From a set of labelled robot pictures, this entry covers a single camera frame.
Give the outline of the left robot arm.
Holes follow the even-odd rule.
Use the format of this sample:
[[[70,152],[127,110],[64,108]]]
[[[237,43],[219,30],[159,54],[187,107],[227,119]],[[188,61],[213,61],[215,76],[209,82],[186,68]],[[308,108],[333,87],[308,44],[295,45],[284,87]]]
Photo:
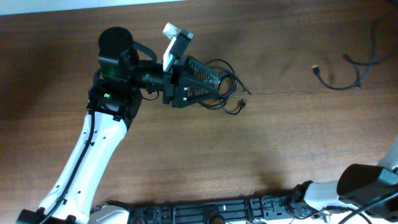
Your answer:
[[[183,108],[219,96],[217,74],[185,55],[193,39],[187,30],[166,24],[170,43],[163,59],[135,41],[122,27],[104,30],[98,39],[99,69],[88,92],[80,137],[60,177],[36,211],[22,210],[18,223],[128,223],[127,205],[92,207],[96,189],[119,143],[126,136],[143,93],[162,94],[163,102]]]

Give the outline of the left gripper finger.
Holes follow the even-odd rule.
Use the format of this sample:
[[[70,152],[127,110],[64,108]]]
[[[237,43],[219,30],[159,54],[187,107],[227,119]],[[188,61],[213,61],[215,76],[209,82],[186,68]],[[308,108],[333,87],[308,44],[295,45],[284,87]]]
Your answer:
[[[192,56],[186,56],[183,61],[185,73],[207,85],[216,86],[221,82],[219,75]]]
[[[219,91],[212,84],[204,83],[192,76],[182,75],[174,88],[172,107],[183,108],[205,100],[219,97]]]

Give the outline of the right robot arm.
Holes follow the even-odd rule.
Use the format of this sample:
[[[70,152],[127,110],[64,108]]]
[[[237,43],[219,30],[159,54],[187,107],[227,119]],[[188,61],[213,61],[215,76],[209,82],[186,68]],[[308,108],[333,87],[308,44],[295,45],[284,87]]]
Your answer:
[[[297,220],[321,218],[330,223],[334,213],[349,212],[340,223],[361,216],[397,222],[397,141],[375,166],[352,164],[333,182],[304,182],[294,188],[287,212]]]

